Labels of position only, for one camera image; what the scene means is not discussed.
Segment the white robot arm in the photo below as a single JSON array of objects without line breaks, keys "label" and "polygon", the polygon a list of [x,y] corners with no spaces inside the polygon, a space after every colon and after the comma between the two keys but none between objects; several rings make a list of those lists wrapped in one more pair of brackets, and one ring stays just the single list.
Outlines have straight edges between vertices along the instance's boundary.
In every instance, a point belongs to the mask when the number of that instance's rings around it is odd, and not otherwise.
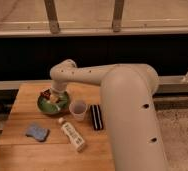
[{"label": "white robot arm", "polygon": [[169,171],[153,103],[159,86],[153,67],[111,64],[79,68],[68,59],[52,67],[50,77],[54,94],[65,91],[70,82],[100,87],[115,171]]}]

